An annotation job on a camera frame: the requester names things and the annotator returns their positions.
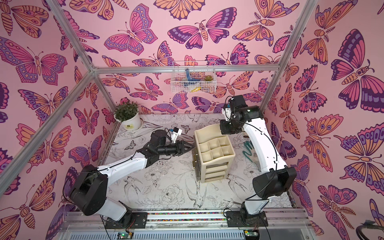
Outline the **cream drawer organizer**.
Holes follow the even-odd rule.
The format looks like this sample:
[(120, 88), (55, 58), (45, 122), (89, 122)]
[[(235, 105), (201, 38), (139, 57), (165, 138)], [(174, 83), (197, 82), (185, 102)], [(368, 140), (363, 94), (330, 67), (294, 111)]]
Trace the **cream drawer organizer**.
[(222, 134), (220, 124), (196, 130), (194, 137), (197, 179), (207, 183), (227, 178), (236, 153), (229, 136)]

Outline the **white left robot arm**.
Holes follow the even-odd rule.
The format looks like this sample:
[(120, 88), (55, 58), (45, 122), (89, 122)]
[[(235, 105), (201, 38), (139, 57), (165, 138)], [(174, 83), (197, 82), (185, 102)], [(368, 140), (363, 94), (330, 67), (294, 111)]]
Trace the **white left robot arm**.
[(132, 210), (122, 203), (108, 198), (108, 187), (129, 174), (148, 168), (162, 156), (178, 157), (190, 152), (195, 146), (178, 137), (180, 130), (152, 132), (150, 141), (129, 157), (115, 163), (95, 167), (85, 166), (71, 188), (69, 198), (85, 216), (106, 217), (116, 225), (130, 226)]

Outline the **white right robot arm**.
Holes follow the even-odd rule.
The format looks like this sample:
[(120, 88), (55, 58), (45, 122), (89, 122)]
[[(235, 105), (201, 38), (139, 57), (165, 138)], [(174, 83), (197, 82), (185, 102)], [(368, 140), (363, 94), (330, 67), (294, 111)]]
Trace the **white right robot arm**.
[(252, 181), (255, 193), (242, 203), (240, 219), (246, 226), (259, 222), (266, 226), (263, 208), (272, 198), (289, 190), (297, 171), (289, 168), (279, 154), (258, 106), (249, 107), (242, 95), (230, 97), (226, 101), (222, 110), (225, 119), (220, 122), (221, 133), (232, 135), (244, 131), (257, 154), (261, 170), (261, 175)]

